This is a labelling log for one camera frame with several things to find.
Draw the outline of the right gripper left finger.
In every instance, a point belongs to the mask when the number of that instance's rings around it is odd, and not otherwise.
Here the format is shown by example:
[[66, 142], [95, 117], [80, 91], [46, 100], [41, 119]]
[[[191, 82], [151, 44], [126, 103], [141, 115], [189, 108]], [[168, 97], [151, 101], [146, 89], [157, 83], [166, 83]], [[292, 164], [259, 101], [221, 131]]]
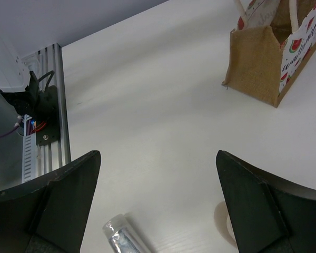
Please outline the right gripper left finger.
[[0, 191], [0, 252], [79, 252], [100, 166], [93, 150]]

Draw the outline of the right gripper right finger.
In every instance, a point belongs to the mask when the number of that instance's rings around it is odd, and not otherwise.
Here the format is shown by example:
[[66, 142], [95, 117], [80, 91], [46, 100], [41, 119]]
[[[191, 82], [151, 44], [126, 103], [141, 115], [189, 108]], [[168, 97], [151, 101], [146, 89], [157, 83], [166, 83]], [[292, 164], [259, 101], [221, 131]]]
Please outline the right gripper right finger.
[[239, 252], [316, 252], [316, 190], [227, 151], [216, 168]]

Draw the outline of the beige pump bottle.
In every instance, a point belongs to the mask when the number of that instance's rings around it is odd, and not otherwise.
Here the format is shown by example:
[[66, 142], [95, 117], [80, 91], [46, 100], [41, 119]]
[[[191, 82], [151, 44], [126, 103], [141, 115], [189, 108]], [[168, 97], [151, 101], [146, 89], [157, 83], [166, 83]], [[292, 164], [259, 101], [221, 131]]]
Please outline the beige pump bottle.
[[219, 234], [227, 241], [230, 245], [236, 248], [236, 242], [230, 235], [227, 227], [228, 210], [225, 201], [218, 203], [214, 210], [214, 223]]

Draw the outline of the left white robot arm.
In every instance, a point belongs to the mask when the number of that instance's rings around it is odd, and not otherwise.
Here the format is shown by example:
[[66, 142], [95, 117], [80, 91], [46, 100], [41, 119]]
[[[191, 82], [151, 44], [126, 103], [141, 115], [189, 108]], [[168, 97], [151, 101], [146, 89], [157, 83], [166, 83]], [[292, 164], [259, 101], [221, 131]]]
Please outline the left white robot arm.
[[0, 93], [20, 115], [32, 116], [39, 102], [38, 80], [0, 28]]

